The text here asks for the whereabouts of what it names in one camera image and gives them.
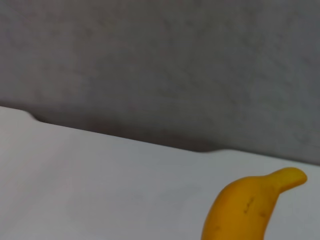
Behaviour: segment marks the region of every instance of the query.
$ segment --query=banana peel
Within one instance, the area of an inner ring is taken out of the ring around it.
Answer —
[[[230,183],[215,199],[201,240],[263,240],[279,195],[306,181],[302,170],[286,167]]]

